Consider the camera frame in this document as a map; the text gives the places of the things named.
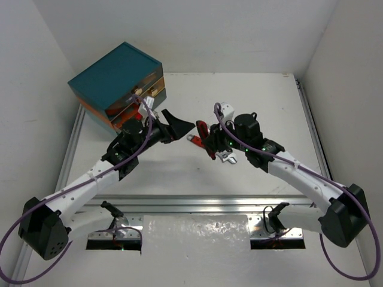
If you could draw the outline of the red handled adjustable wrench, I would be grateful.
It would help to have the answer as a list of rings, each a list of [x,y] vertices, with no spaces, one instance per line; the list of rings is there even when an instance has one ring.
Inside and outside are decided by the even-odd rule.
[[[200,137],[188,134],[187,140],[200,148],[205,148]],[[216,152],[215,157],[219,158],[222,163],[236,164],[238,162],[236,154],[230,149],[229,151]]]

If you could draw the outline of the red black utility knife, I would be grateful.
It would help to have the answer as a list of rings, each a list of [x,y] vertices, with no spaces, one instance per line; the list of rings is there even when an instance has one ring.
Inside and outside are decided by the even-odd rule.
[[[143,104],[139,105],[137,109],[137,113],[136,113],[136,119],[139,121],[142,121],[142,119],[144,118],[144,112],[145,112],[144,105]]]
[[[204,143],[204,140],[209,136],[209,128],[208,128],[207,123],[204,122],[204,121],[202,121],[202,120],[197,120],[197,122],[196,122],[196,127],[197,127],[197,131],[198,131],[199,137],[201,138],[201,142],[203,143],[203,146],[204,146],[205,151],[207,152],[207,154],[209,155],[209,157],[210,157],[212,160],[216,160],[216,155],[215,155],[215,153],[213,153],[213,152],[207,147],[207,145]]]

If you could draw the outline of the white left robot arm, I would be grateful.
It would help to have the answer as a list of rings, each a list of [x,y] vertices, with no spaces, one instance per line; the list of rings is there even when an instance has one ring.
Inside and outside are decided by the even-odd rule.
[[[157,143],[180,140],[195,124],[162,110],[166,120],[156,117],[127,120],[106,153],[85,174],[64,189],[38,200],[28,200],[18,234],[42,259],[51,260],[63,251],[73,235],[72,216],[100,191],[121,181],[139,163],[138,156]]]

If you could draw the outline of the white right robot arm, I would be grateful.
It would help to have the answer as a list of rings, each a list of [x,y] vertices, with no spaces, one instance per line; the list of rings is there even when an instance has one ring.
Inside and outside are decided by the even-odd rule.
[[[347,247],[367,225],[360,210],[368,208],[363,189],[356,184],[346,187],[321,179],[282,145],[264,137],[256,117],[255,113],[241,114],[224,128],[213,124],[206,129],[199,124],[197,129],[207,153],[242,151],[254,167],[283,180],[316,204],[315,210],[287,202],[278,204],[267,215],[265,226],[271,232],[297,227],[322,234],[339,247]]]

